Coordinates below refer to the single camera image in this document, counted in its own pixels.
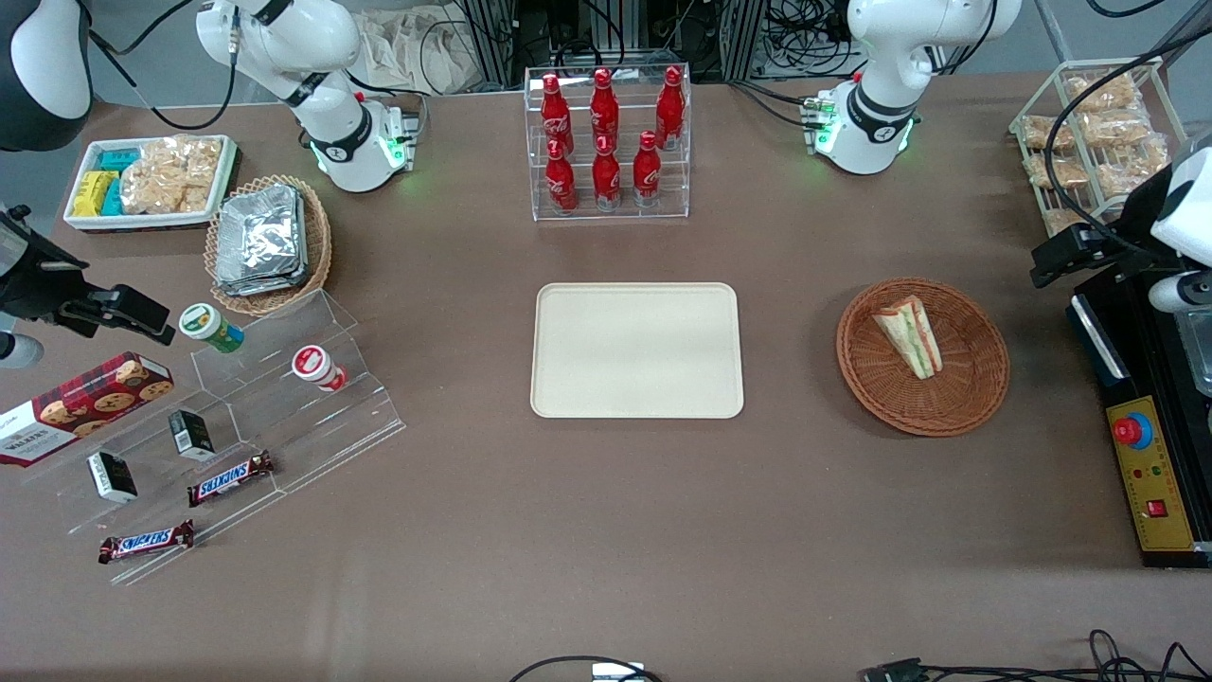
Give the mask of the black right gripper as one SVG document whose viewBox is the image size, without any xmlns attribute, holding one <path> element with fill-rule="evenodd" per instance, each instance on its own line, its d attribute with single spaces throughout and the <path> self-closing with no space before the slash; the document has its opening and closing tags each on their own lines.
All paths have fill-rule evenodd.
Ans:
<svg viewBox="0 0 1212 682">
<path fill-rule="evenodd" d="M 86 260 L 25 224 L 25 206 L 2 207 L 2 314 L 27 322 L 61 325 L 92 338 L 97 329 L 130 329 L 168 346 L 176 329 L 168 308 L 120 283 L 102 290 L 86 283 Z"/>
</svg>

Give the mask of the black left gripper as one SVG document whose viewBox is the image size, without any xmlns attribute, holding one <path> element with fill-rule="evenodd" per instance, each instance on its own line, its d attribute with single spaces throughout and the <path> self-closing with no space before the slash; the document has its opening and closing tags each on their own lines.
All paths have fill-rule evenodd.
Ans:
<svg viewBox="0 0 1212 682">
<path fill-rule="evenodd" d="M 1127 195 L 1120 213 L 1120 237 L 1130 242 L 1120 262 L 1120 280 L 1140 273 L 1185 273 L 1187 263 L 1173 247 L 1151 237 L 1151 227 L 1164 212 L 1172 171 L 1160 170 Z M 1124 246 L 1090 225 L 1069 225 L 1031 251 L 1031 283 L 1047 288 L 1058 277 L 1084 269 L 1108 267 L 1124 256 Z"/>
</svg>

